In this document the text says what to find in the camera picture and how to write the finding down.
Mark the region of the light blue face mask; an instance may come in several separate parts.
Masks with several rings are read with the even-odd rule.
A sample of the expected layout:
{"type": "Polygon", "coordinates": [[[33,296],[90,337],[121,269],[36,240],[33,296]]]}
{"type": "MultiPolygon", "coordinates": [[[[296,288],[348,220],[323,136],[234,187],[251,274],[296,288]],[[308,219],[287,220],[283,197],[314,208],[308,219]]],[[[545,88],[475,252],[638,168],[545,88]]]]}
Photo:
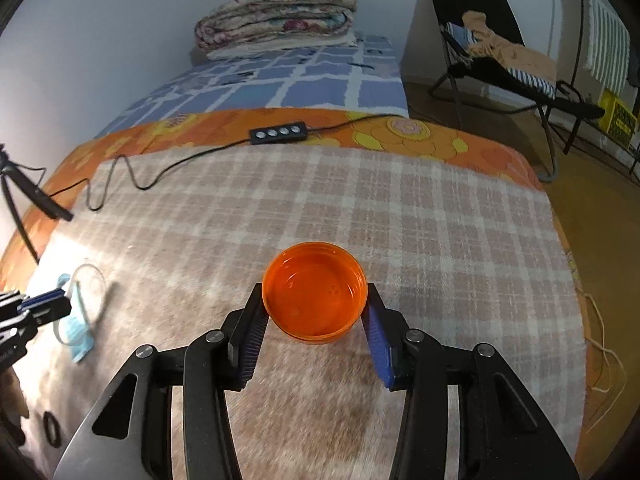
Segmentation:
{"type": "Polygon", "coordinates": [[[53,333],[78,364],[94,348],[94,326],[106,305],[107,282],[94,264],[85,262],[72,274],[61,274],[56,284],[70,300],[70,314],[53,323],[53,333]]]}

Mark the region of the black clothes rack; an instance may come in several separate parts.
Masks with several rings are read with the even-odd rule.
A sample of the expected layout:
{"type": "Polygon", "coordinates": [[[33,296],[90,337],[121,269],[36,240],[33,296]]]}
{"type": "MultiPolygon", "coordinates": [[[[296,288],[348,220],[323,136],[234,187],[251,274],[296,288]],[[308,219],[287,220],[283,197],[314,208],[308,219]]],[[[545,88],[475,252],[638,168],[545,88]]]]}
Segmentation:
{"type": "MultiPolygon", "coordinates": [[[[612,6],[623,21],[612,2],[610,0],[605,2],[612,6]]],[[[593,79],[585,69],[588,48],[588,1],[553,0],[552,9],[554,18],[551,39],[554,53],[558,56],[559,76],[576,87],[585,101],[598,105],[606,88],[593,79]]],[[[630,36],[627,83],[622,95],[619,96],[630,110],[632,101],[639,97],[639,78],[632,73],[639,67],[636,57],[638,51],[638,44],[635,44],[630,36]]]]}

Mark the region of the tan clothes on chair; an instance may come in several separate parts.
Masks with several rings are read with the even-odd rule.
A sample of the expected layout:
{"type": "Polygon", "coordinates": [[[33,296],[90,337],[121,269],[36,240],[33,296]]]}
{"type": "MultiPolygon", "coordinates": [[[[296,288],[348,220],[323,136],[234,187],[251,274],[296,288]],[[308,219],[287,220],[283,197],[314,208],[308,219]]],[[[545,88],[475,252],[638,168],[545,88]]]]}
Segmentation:
{"type": "Polygon", "coordinates": [[[549,84],[556,83],[555,60],[497,35],[487,26],[484,13],[466,11],[462,15],[462,22],[473,37],[466,47],[471,58],[492,58],[509,72],[534,76],[549,84]]]}

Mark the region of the white striped towel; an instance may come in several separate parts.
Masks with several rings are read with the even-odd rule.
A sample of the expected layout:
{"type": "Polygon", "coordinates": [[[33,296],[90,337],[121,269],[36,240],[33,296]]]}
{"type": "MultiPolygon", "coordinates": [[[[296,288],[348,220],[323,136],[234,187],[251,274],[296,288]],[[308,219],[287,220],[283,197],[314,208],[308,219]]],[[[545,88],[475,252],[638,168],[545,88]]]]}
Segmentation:
{"type": "Polygon", "coordinates": [[[604,88],[621,96],[627,83],[630,35],[605,0],[588,1],[588,48],[585,69],[604,88]]]}

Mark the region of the blue checked bed cover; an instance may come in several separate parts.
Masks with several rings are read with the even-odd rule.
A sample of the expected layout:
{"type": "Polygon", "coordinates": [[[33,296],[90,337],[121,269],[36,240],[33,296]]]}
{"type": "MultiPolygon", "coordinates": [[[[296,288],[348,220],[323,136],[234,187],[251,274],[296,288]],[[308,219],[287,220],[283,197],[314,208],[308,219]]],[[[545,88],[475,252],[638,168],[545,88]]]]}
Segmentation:
{"type": "Polygon", "coordinates": [[[98,136],[187,114],[282,107],[409,115],[390,42],[358,32],[352,46],[260,52],[195,66],[131,104],[98,136]]]}

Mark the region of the black folding chair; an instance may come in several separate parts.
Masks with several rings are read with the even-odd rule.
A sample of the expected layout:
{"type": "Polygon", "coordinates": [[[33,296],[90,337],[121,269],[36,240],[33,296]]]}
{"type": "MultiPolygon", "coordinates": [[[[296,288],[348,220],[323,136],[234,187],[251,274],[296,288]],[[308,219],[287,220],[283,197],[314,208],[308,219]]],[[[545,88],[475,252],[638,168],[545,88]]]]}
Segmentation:
{"type": "Polygon", "coordinates": [[[451,87],[449,101],[462,118],[458,82],[469,78],[532,102],[518,114],[536,110],[546,136],[551,168],[538,174],[544,183],[558,175],[558,158],[549,117],[559,110],[575,118],[578,130],[585,120],[599,119],[604,109],[588,102],[571,82],[558,77],[555,60],[526,47],[508,0],[431,0],[442,38],[446,70],[428,89],[432,99],[444,82],[451,87]]]}

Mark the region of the folded floral quilt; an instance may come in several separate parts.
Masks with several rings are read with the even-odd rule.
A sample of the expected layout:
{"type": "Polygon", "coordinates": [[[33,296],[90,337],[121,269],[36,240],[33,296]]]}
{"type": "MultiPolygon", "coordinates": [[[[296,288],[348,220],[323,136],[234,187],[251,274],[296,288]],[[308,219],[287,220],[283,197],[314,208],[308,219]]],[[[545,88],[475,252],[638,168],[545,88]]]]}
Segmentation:
{"type": "Polygon", "coordinates": [[[337,38],[352,31],[358,0],[230,0],[198,21],[204,53],[298,38],[337,38]]]}

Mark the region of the beige plaid fringed blanket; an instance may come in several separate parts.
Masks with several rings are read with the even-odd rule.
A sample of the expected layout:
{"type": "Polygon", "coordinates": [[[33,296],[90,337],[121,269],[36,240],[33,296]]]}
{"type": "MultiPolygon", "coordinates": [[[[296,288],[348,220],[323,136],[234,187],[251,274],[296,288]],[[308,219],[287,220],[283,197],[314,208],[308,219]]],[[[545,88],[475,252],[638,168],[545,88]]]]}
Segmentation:
{"type": "Polygon", "coordinates": [[[356,148],[244,146],[104,162],[58,225],[31,292],[78,278],[93,325],[79,363],[50,328],[17,375],[30,408],[70,436],[134,349],[181,347],[242,308],[254,285],[291,296],[254,377],[228,397],[249,479],[384,479],[402,397],[375,374],[352,267],[286,270],[326,242],[354,257],[384,304],[443,344],[493,344],[577,450],[582,314],[548,196],[422,158],[356,148]]]}

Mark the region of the yellow box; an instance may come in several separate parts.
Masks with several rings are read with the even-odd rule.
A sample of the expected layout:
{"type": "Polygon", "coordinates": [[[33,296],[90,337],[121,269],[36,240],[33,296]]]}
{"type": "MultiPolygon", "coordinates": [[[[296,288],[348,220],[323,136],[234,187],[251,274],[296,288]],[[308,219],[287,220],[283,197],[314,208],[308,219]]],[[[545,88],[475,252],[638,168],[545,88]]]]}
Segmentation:
{"type": "Polygon", "coordinates": [[[599,128],[622,148],[630,147],[636,133],[637,119],[627,105],[611,90],[604,89],[598,105],[604,109],[599,128]]]}

